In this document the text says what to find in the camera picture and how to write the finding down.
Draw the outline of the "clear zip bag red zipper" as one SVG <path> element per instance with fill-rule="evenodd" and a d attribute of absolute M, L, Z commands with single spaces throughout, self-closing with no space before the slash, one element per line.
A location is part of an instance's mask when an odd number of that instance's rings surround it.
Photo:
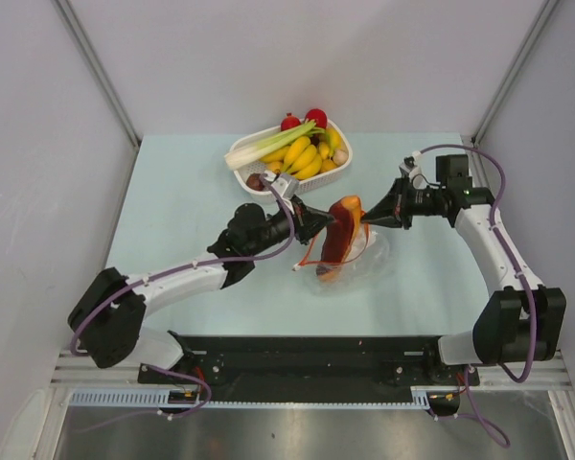
<path fill-rule="evenodd" d="M 362 288 L 377 280 L 386 269 L 390 259 L 388 239 L 360 218 L 360 229 L 349 254 L 349 261 L 342 266 L 333 282 L 320 282 L 315 269 L 320 262 L 325 237 L 326 229 L 311 240 L 303 259 L 292 268 L 294 272 L 303 274 L 306 286 L 312 293 L 330 296 Z"/>

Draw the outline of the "green white celery stalk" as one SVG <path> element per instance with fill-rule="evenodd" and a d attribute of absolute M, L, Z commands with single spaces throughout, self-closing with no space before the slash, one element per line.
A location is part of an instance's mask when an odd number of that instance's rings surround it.
<path fill-rule="evenodd" d="M 315 121 L 308 121 L 303 125 L 274 133 L 260 140 L 250 142 L 242 147 L 233 149 L 224 155 L 226 166 L 231 170 L 238 170 L 250 163 L 258 161 L 263 156 L 281 149 L 294 140 L 308 134 L 316 127 Z"/>

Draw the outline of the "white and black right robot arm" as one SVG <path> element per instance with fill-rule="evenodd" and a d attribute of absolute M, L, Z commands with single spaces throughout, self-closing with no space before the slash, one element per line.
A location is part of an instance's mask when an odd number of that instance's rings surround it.
<path fill-rule="evenodd" d="M 551 359 L 560 338 L 566 298 L 558 287 L 546 287 L 512 242 L 500 215 L 500 194 L 476 187 L 466 153 L 440 155 L 436 182 L 419 187 L 419 159 L 403 160 L 401 175 L 389 192 L 365 213 L 365 222 L 409 229 L 416 217 L 440 217 L 458 233 L 473 255 L 490 298 L 473 327 L 443 335 L 438 352 L 423 360 L 425 377 L 445 384 L 457 365 L 505 366 Z"/>

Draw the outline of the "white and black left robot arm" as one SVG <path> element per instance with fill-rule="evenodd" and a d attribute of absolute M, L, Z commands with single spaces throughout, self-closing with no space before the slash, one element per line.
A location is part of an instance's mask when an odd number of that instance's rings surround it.
<path fill-rule="evenodd" d="M 257 261 L 279 255 L 293 241 L 308 243 L 334 222 L 330 213 L 298 197 L 278 205 L 269 216 L 258 204 L 243 204 L 218 239 L 189 263 L 139 275 L 102 270 L 68 317 L 71 353 L 90 357 L 100 369 L 137 362 L 158 368 L 171 382 L 186 380 L 193 361 L 184 345 L 173 333 L 144 327 L 145 319 L 188 297 L 233 286 Z"/>

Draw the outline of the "yellow banana bunch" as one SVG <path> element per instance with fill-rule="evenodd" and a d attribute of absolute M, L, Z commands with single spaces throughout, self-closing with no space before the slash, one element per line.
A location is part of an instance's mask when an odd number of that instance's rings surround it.
<path fill-rule="evenodd" d="M 292 175 L 299 181 L 306 181 L 337 170 L 347 163 L 342 166 L 335 164 L 333 155 L 336 149 L 345 150 L 350 159 L 346 143 L 336 128 L 314 128 L 285 147 L 263 156 L 260 162 L 265 165 L 282 161 L 282 173 Z"/>

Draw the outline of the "white garlic bulb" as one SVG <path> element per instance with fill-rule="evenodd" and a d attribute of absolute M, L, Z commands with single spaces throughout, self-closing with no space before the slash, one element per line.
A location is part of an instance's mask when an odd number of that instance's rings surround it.
<path fill-rule="evenodd" d="M 349 159 L 349 154 L 343 149 L 336 149 L 333 154 L 333 161 L 337 166 L 344 165 Z"/>

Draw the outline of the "dark purple passion fruit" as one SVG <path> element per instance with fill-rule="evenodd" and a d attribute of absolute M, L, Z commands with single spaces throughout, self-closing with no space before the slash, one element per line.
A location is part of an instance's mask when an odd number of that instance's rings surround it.
<path fill-rule="evenodd" d="M 246 186 L 257 192 L 261 192 L 265 189 L 265 185 L 261 180 L 261 175 L 259 173 L 252 173 L 248 176 L 246 182 Z"/>

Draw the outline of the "red apple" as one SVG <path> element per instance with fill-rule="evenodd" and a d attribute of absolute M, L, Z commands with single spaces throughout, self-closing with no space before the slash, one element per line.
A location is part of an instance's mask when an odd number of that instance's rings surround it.
<path fill-rule="evenodd" d="M 306 122 L 314 122 L 319 128 L 326 129 L 328 125 L 327 114 L 320 108 L 309 110 L 305 116 Z"/>

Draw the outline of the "red pomegranate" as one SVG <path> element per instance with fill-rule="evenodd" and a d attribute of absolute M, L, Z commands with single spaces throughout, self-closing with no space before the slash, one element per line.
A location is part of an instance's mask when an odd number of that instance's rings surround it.
<path fill-rule="evenodd" d="M 282 120 L 280 124 L 280 130 L 286 131 L 289 129 L 293 129 L 295 127 L 299 127 L 301 125 L 301 120 L 293 115 L 291 112 L 287 113 L 285 118 Z"/>

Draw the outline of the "right aluminium corner post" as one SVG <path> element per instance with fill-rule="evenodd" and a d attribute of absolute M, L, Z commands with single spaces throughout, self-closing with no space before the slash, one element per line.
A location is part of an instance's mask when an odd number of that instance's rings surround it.
<path fill-rule="evenodd" d="M 555 12 L 563 4 L 561 0 L 545 0 L 542 2 L 532 24 L 529 26 L 525 37 L 522 39 L 517 48 L 507 71 L 494 92 L 494 95 L 488 104 L 483 116 L 476 126 L 471 136 L 471 142 L 479 145 L 485 138 L 490 126 L 500 112 L 502 106 L 507 101 L 513 87 L 524 70 L 529 58 L 535 52 L 538 43 L 541 40 L 545 30 L 551 23 Z"/>

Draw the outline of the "aluminium corner post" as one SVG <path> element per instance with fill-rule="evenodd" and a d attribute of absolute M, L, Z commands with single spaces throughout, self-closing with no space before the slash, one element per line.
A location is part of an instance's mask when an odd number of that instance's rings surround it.
<path fill-rule="evenodd" d="M 535 52 L 538 43 L 541 40 L 545 30 L 551 23 L 555 12 L 563 4 L 561 0 L 545 0 L 542 2 L 532 24 L 529 26 L 525 37 L 522 39 L 517 48 L 507 71 L 494 92 L 494 95 L 488 104 L 483 116 L 476 126 L 471 136 L 471 142 L 479 145 L 485 138 L 490 126 L 500 112 L 502 106 L 507 101 L 513 87 L 524 70 L 529 58 Z"/>
<path fill-rule="evenodd" d="M 138 152 L 142 139 L 136 131 L 131 117 L 119 96 L 118 91 L 107 73 L 92 40 L 85 30 L 73 4 L 68 0 L 52 0 L 51 4 L 64 25 L 66 32 L 71 36 L 80 57 L 87 67 L 92 79 L 97 84 L 101 95 L 105 99 L 109 110 L 115 117 L 119 128 L 127 138 L 135 152 Z"/>

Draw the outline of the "aluminium frame rail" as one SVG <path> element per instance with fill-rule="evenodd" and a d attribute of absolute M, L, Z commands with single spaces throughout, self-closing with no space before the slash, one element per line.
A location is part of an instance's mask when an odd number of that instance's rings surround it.
<path fill-rule="evenodd" d="M 570 391 L 572 382 L 560 352 L 548 361 L 536 362 L 526 382 L 516 383 L 500 367 L 479 367 L 480 383 L 475 391 Z M 138 377 L 138 365 L 121 363 L 109 369 L 99 369 L 89 357 L 62 353 L 57 359 L 51 383 L 78 386 L 134 385 Z"/>

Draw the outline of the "left aluminium corner post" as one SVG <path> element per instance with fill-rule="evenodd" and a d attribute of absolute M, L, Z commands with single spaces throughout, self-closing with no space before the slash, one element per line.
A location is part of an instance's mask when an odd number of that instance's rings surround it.
<path fill-rule="evenodd" d="M 142 139 L 136 131 L 131 117 L 119 96 L 118 91 L 107 73 L 92 40 L 85 30 L 73 4 L 68 0 L 52 0 L 51 4 L 64 25 L 66 32 L 71 36 L 80 57 L 87 67 L 92 79 L 97 84 L 101 95 L 105 99 L 109 110 L 115 117 L 119 128 L 127 138 L 135 152 L 138 152 Z"/>

